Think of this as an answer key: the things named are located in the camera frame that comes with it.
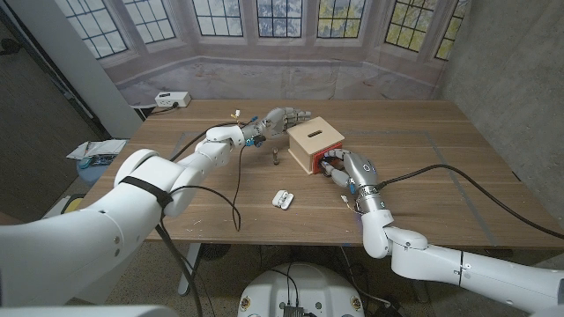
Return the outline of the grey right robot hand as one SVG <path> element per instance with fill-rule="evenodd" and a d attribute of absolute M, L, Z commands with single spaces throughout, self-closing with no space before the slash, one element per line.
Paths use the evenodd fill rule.
<path fill-rule="evenodd" d="M 318 163 L 321 171 L 352 194 L 371 195 L 378 191 L 375 165 L 366 157 L 343 149 L 329 150 Z"/>

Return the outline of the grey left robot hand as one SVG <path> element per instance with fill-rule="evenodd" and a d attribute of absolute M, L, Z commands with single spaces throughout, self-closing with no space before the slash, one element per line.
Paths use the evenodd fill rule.
<path fill-rule="evenodd" d="M 276 107 L 263 119 L 241 129 L 246 146 L 259 147 L 264 141 L 283 136 L 287 131 L 311 118 L 309 111 L 294 107 Z"/>

